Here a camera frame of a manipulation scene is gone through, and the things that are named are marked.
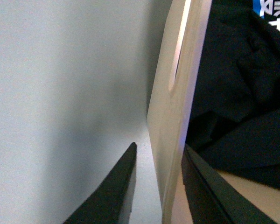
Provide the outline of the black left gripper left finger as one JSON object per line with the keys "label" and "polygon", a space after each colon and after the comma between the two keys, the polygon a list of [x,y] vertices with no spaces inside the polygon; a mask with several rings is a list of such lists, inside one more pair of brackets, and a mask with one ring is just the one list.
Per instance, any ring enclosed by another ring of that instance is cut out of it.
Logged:
{"label": "black left gripper left finger", "polygon": [[131,143],[99,187],[64,221],[66,224],[127,224],[136,185],[137,145]]}

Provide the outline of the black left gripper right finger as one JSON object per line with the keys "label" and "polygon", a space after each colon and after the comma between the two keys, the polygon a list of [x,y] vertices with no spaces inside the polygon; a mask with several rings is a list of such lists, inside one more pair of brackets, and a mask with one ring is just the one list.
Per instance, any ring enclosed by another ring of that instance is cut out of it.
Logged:
{"label": "black left gripper right finger", "polygon": [[192,148],[185,145],[182,177],[195,224],[273,224]]}

